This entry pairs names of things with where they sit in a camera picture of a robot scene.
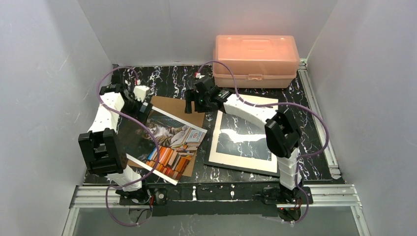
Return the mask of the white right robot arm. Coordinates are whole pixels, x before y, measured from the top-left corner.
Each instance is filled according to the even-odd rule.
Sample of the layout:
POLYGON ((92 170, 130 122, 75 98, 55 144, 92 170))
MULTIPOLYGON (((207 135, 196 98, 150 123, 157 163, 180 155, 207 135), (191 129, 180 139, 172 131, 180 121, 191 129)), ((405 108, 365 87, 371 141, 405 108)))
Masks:
POLYGON ((221 89, 211 77, 203 76, 185 91, 185 113, 222 111, 263 128, 267 147, 277 157, 280 185, 289 190, 300 187, 298 147, 301 131, 296 121, 273 105, 245 101, 228 88, 221 89))

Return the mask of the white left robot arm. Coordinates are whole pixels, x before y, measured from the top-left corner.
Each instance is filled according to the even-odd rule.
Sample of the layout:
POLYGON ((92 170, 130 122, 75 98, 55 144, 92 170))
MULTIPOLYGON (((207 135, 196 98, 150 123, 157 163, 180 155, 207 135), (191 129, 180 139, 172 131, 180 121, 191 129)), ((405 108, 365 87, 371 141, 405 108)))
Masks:
POLYGON ((121 113, 146 122, 152 109, 145 102, 149 92, 144 85, 136 85, 132 91, 122 84, 100 87, 95 119, 78 138, 87 171, 114 181, 124 192, 141 189, 142 177, 128 166, 127 153, 117 136, 118 122, 121 113))

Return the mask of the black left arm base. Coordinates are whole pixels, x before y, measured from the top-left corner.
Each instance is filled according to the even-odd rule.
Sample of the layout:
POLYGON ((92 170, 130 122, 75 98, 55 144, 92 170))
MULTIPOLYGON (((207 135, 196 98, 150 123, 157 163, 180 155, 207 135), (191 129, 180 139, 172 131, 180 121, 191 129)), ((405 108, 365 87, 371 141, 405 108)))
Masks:
POLYGON ((149 188, 146 186, 131 192, 116 190, 116 194, 120 195, 119 204, 122 206, 164 206, 168 201, 168 191, 165 188, 149 188))

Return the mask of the cat photo print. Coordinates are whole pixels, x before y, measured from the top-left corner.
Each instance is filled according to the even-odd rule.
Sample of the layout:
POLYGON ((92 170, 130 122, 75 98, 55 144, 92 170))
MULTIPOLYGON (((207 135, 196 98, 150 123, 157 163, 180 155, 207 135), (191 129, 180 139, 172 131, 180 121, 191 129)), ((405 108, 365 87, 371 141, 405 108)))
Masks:
POLYGON ((153 107, 148 117, 148 121, 153 121, 153 128, 157 131, 167 131, 166 128, 171 126, 172 129, 183 129, 184 135, 170 144, 163 147, 158 144, 158 140, 153 130, 146 132, 141 127, 141 131, 145 131, 149 139, 142 138, 139 134, 135 134, 138 129, 133 129, 129 125, 124 124, 127 118, 120 117, 118 122, 118 137, 120 138, 127 154, 128 159, 138 164, 146 170, 154 170, 154 174, 163 178, 167 182, 176 185, 181 179, 182 174, 191 158, 197 153, 207 130, 190 124, 172 114, 169 114, 159 108, 153 107))

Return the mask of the brown cardboard backing board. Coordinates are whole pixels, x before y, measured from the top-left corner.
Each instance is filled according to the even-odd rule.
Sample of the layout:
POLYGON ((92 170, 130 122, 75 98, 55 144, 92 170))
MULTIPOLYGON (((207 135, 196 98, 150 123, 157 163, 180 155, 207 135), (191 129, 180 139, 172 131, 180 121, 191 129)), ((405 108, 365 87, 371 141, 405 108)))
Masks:
MULTIPOLYGON (((193 124, 197 127, 202 127, 205 114, 204 113, 193 113, 193 114, 186 114, 185 113, 185 100, 176 99, 176 98, 168 98, 163 96, 153 96, 150 103, 156 107, 159 108, 169 114, 172 114, 190 124, 193 124)), ((139 125, 135 124, 133 121, 129 121, 125 119, 124 121, 125 125, 129 125, 129 127, 133 129, 138 129, 135 131, 135 134, 139 134, 142 138, 149 139, 152 143, 152 140, 150 137, 147 136, 147 133, 145 131, 141 131, 141 128, 139 125)), ((153 128, 155 125, 153 125, 153 121, 147 122, 147 127, 150 128, 150 130, 153 130, 154 135, 156 136, 156 139, 158 140, 158 144, 162 145, 163 147, 168 147, 170 144, 175 142, 178 137, 181 138, 184 135, 184 128, 181 129, 172 129, 169 126, 167 131, 157 131, 160 130, 159 128, 156 130, 156 128, 153 128)), ((194 163, 195 163, 195 155, 191 158, 191 163, 185 167, 185 170, 182 174, 182 176, 190 177, 192 175, 194 163)), ((134 163, 133 161, 129 160, 128 165, 131 167, 138 167, 141 168, 138 164, 134 163)))

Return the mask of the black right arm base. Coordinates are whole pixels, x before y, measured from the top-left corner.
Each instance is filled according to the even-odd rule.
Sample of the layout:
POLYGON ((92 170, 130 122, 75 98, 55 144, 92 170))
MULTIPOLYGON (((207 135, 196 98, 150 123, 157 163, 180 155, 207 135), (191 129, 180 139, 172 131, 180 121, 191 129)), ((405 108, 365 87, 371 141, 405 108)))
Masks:
POLYGON ((297 187, 289 190, 283 186, 265 187, 261 199, 266 205, 284 205, 278 207, 278 217, 284 222, 295 223, 302 218, 301 207, 314 203, 309 187, 297 187))

